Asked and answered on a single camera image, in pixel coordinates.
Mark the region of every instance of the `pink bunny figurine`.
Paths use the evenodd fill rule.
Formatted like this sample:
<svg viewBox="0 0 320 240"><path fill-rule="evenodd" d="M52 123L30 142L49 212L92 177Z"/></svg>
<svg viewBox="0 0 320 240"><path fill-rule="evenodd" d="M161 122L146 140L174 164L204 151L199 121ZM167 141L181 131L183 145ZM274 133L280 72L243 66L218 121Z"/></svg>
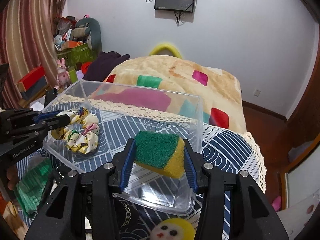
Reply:
<svg viewBox="0 0 320 240"><path fill-rule="evenodd" d="M57 82L60 88L63 88L64 90L67 89L70 84L70 75L69 72L67 71L67 67L65 65L64 58L60 60L57 60L58 64L58 75L57 75Z"/></svg>

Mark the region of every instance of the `striped curtain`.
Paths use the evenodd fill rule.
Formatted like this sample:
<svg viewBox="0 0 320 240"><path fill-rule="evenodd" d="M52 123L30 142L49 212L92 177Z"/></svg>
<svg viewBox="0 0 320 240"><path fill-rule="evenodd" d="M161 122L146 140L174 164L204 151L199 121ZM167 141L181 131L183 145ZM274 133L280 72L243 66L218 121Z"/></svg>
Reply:
<svg viewBox="0 0 320 240"><path fill-rule="evenodd" d="M56 84L56 25L66 0L10 0L0 13L0 64L10 68L2 92L5 108L20 108L15 85L34 67L42 65L51 86Z"/></svg>

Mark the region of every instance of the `hair tie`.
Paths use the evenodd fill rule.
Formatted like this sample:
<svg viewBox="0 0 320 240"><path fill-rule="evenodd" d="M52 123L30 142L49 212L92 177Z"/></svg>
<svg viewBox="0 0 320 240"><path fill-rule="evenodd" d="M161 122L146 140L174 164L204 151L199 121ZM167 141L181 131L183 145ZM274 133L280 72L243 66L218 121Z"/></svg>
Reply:
<svg viewBox="0 0 320 240"><path fill-rule="evenodd" d="M94 151L98 146L99 119L95 114L90 113L86 108L70 109L60 112L58 115L67 114L70 117L70 124L82 124L83 132L70 129L69 127L58 128L51 131L56 140L65 140L67 148L73 152L83 154Z"/></svg>

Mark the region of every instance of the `robotic arm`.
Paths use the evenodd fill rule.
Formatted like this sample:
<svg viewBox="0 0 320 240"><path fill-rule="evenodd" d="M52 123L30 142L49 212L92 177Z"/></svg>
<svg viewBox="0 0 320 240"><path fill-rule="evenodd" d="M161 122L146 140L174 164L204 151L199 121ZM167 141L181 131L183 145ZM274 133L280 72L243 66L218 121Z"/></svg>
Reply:
<svg viewBox="0 0 320 240"><path fill-rule="evenodd" d="M232 174L205 163L184 140L184 168L189 186L204 194L195 240L221 240L224 219L224 192L231 192L232 240L287 240L288 235L273 207L247 171ZM79 174L70 171L42 207L25 240L85 240L86 194L92 193L92 236L94 240L120 240L113 193L127 187L135 156L135 141L111 163Z"/></svg>
<svg viewBox="0 0 320 240"><path fill-rule="evenodd" d="M40 149L49 130L69 125L70 117L56 116L59 112L20 109L0 113L0 191L6 201L15 199L7 186L7 168Z"/></svg>

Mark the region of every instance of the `clear plastic container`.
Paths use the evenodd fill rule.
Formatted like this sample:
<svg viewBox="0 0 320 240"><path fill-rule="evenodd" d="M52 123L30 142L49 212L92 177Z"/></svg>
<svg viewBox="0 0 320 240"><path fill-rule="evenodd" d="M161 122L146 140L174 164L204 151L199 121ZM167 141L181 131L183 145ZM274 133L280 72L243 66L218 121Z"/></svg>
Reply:
<svg viewBox="0 0 320 240"><path fill-rule="evenodd" d="M139 130L176 133L189 140L195 152L202 147L202 100L198 96L146 87L80 80L52 101L43 112L86 107L99 118L98 148L72 153L51 134L44 148L80 173L93 171L122 151ZM81 130L79 124L72 129ZM135 204L175 215L193 211L196 196L185 174L172 179L133 165L129 185L119 195Z"/></svg>

